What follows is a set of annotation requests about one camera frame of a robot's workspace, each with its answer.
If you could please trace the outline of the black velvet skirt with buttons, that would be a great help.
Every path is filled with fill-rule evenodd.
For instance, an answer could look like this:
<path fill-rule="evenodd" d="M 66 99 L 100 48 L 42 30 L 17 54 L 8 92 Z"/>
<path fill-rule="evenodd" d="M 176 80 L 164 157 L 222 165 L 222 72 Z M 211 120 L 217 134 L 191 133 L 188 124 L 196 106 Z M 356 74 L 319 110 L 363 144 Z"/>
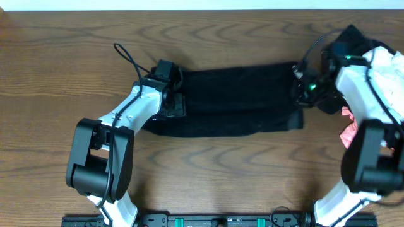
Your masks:
<path fill-rule="evenodd" d="M 169 137 L 237 137 L 302 129 L 292 95 L 294 62 L 184 71 L 183 117 L 148 120 L 143 129 Z"/>

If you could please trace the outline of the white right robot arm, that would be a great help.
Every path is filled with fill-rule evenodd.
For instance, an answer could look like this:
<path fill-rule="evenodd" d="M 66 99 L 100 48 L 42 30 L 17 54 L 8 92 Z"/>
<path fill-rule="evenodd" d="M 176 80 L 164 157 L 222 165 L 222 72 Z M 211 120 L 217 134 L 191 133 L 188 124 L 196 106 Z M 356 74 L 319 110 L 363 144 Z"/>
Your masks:
<path fill-rule="evenodd" d="M 318 77 L 293 67 L 300 104 L 313 107 L 336 95 L 356 131 L 342 158 L 341 179 L 301 225 L 348 226 L 367 205 L 403 190 L 403 54 L 382 45 L 358 54 L 330 45 L 322 65 Z"/>

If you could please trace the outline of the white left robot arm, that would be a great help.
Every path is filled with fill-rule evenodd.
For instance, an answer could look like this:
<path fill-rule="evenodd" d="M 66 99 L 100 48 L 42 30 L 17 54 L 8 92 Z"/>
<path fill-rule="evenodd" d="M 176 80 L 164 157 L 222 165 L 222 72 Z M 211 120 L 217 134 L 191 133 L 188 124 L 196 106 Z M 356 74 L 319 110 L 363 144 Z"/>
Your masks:
<path fill-rule="evenodd" d="M 104 225 L 139 225 L 138 208 L 128 194 L 134 137 L 149 119 L 184 106 L 177 94 L 182 82 L 182 70 L 155 71 L 134 82 L 128 97 L 108 114 L 77 123 L 66 184 L 95 204 Z"/>

